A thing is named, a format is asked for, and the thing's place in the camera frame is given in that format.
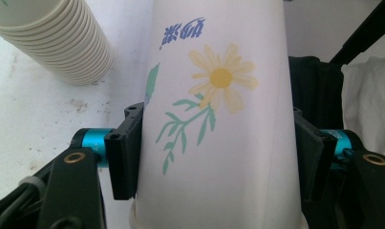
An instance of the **white cloth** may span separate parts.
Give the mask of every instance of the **white cloth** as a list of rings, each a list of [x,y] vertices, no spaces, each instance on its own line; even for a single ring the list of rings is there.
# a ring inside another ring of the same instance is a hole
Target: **white cloth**
[[[385,58],[342,67],[344,127],[359,135],[365,148],[385,156]]]

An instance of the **white table surface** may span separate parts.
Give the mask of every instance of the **white table surface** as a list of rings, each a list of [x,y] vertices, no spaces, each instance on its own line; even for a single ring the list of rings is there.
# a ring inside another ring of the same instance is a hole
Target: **white table surface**
[[[81,128],[116,128],[123,110],[144,100],[153,0],[86,0],[115,50],[93,85],[61,82],[0,37],[0,198],[67,149]],[[99,171],[108,228],[129,228],[131,201],[112,198]]]

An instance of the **stack of paper cups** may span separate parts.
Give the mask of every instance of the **stack of paper cups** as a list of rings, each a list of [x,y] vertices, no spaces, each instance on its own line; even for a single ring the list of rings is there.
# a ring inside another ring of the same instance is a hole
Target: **stack of paper cups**
[[[84,0],[0,0],[0,36],[74,85],[100,79],[113,59]]]
[[[134,229],[298,229],[283,1],[156,0]]]

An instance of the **yellow flower print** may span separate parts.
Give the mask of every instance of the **yellow flower print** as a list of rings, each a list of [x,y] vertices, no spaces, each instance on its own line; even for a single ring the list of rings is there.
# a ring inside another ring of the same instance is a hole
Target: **yellow flower print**
[[[203,73],[196,73],[192,77],[206,79],[189,90],[190,94],[203,94],[201,109],[210,104],[211,108],[217,111],[223,98],[228,111],[235,114],[244,108],[244,103],[232,85],[238,84],[249,90],[258,86],[257,79],[247,75],[254,70],[254,64],[241,62],[242,57],[238,55],[238,47],[234,44],[228,46],[223,60],[208,46],[204,46],[204,56],[192,51],[189,58],[195,66],[203,70]]]

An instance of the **daisy illustration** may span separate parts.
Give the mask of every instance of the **daisy illustration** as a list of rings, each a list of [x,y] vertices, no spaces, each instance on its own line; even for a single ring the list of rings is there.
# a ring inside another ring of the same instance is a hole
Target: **daisy illustration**
[[[189,58],[195,66],[203,70],[192,77],[203,78],[205,81],[189,90],[190,94],[203,94],[199,105],[201,109],[210,104],[210,107],[217,111],[220,101],[223,100],[228,111],[235,114],[244,108],[244,102],[233,86],[241,85],[249,90],[258,86],[257,79],[249,75],[255,65],[242,62],[238,47],[234,44],[227,47],[223,59],[218,54],[215,55],[209,46],[204,46],[204,54],[190,52]]]

